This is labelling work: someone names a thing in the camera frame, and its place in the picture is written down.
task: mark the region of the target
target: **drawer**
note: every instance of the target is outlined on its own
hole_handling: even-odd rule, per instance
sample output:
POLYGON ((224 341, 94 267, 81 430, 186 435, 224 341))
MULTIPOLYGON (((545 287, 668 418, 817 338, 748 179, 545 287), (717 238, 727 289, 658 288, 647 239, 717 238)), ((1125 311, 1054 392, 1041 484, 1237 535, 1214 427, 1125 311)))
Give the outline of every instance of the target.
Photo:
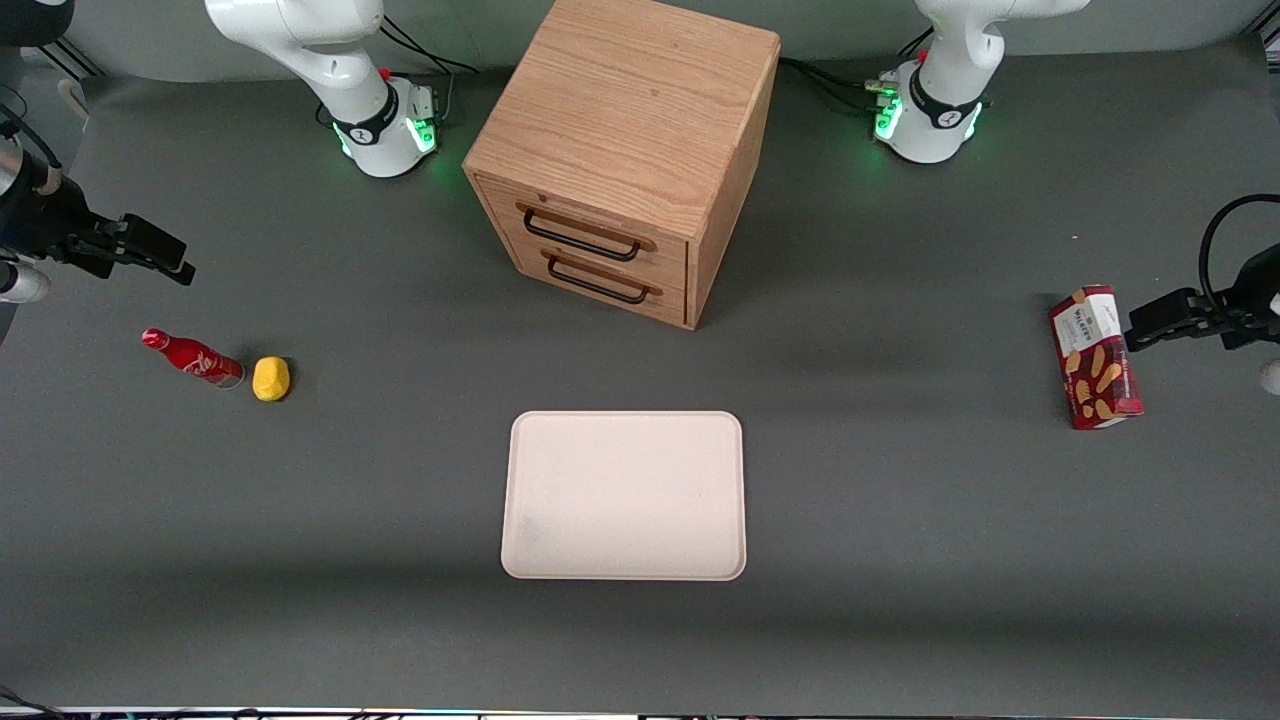
POLYGON ((636 281, 684 292, 687 243, 636 237, 604 227, 599 220, 573 217, 573 210, 549 208, 535 192, 488 177, 477 179, 493 219, 508 243, 547 247, 562 258, 582 260, 636 281))
POLYGON ((516 256, 516 266, 531 278, 663 323, 685 324, 685 293, 680 290, 646 283, 611 268, 571 258, 558 247, 553 250, 540 243, 515 242, 511 250, 516 256))

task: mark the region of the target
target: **green led light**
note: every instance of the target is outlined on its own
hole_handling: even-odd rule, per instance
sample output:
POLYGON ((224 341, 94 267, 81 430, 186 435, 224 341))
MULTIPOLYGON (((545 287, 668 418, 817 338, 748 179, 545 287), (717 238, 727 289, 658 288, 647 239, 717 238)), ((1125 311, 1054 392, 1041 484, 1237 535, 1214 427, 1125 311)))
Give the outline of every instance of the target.
POLYGON ((969 129, 964 131, 965 140, 973 137, 973 131, 977 129, 978 127, 978 115, 980 114, 982 114, 982 102, 978 102, 978 106, 973 109, 973 118, 969 120, 969 129))
POLYGON ((435 123, 416 118, 404 118, 404 127, 413 136, 413 142, 417 143, 417 149, 421 152, 426 154, 435 150, 435 123))
POLYGON ((902 117, 902 101, 895 97, 893 104, 884 110, 888 110, 888 118, 881 118, 881 120, 876 123, 876 135, 878 135, 881 140, 893 137, 893 131, 897 129, 897 120, 902 117))
POLYGON ((338 142, 342 143, 342 154, 351 158, 351 147, 347 147, 347 138, 342 136, 342 131, 338 129, 338 123, 333 123, 333 132, 338 136, 338 142))

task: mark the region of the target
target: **wood grain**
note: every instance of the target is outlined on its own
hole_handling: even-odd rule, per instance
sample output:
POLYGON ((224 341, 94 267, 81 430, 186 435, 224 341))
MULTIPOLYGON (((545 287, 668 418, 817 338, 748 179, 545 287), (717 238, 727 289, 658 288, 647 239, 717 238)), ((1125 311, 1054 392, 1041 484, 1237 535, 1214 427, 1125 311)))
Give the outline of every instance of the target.
POLYGON ((755 178, 755 169, 760 163, 760 145, 764 142, 764 123, 769 117, 778 51, 781 47, 777 49, 764 76, 760 77, 751 114, 745 119, 744 128, 739 135, 737 151, 733 152, 733 159, 726 168, 719 195, 707 214, 707 224, 696 245, 696 251, 690 252, 690 325, 698 325, 698 320, 701 319, 707 297, 712 291, 712 282, 716 279, 716 273, 719 272, 719 264, 724 259, 730 237, 733 234, 733 228, 737 227, 737 218, 742 213, 742 204, 746 201, 748 191, 751 190, 751 181, 755 178))
POLYGON ((484 193, 485 206, 490 209, 490 220, 498 227, 507 245, 525 243, 554 250, 568 258, 577 258, 612 269, 632 279, 645 283, 659 283, 663 287, 684 295, 685 292, 685 247, 687 243, 669 238, 628 236, 611 228, 602 228, 590 218, 575 218, 579 213, 564 209, 563 205, 548 208, 539 200, 538 192, 518 188, 511 183, 492 178, 477 179, 484 193), (632 243, 640 245, 636 258, 630 261, 617 261, 585 250, 577 250, 554 241, 539 237, 525 229, 525 208, 539 213, 536 224, 553 232, 567 234, 598 247, 614 252, 626 252, 632 243))
POLYGON ((595 263, 585 261, 577 258, 568 258, 567 255, 550 250, 548 247, 539 247, 535 245, 515 243, 513 250, 518 258, 517 266, 520 272, 531 278, 540 279, 545 283, 550 283, 558 288, 567 290, 570 292, 576 292, 584 297, 590 297, 599 302, 613 305, 614 307, 621 307, 623 310, 636 313, 660 320, 672 325, 684 325, 685 323, 685 293, 684 292, 669 292, 662 287, 655 287, 652 283, 644 283, 635 281, 632 278, 623 277, 608 268, 602 268, 595 263), (591 292, 585 288, 580 288, 575 284, 562 282, 553 278, 547 270, 547 260, 550 256, 559 259, 559 270, 573 275, 576 278, 588 281, 590 283, 613 290, 616 292, 622 292, 623 295, 635 295, 641 287, 649 290, 649 295, 645 297, 644 302, 639 305, 628 305, 626 302, 620 302, 617 300, 605 297, 600 293, 591 292))
POLYGON ((691 240, 778 46, 649 0, 558 0, 466 165, 691 240))
POLYGON ((463 161, 516 266, 564 287, 538 254, 586 263, 662 290, 660 313, 618 305, 696 327, 759 163, 780 51, 773 32, 650 0, 557 0, 463 161), (643 250, 621 263, 532 236, 525 208, 643 250))

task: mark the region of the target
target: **yellow sponge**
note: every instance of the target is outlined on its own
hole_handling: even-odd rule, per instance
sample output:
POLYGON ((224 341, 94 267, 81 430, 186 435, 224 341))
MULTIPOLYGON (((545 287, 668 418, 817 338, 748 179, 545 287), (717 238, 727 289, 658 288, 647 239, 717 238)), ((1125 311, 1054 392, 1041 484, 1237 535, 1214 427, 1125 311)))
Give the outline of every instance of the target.
POLYGON ((289 365, 283 357, 262 357, 253 366, 253 395, 264 402, 282 400, 289 392, 289 365))

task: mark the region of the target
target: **bottle cap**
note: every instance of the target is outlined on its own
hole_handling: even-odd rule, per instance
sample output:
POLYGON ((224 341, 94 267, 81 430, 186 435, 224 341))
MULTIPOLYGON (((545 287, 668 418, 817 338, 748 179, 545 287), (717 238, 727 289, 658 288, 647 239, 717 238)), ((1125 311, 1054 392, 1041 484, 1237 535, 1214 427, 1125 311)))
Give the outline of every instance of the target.
POLYGON ((155 328, 147 328, 142 333, 142 345, 147 347, 154 347, 156 350, 164 350, 169 345, 169 334, 164 331, 157 331, 155 328))

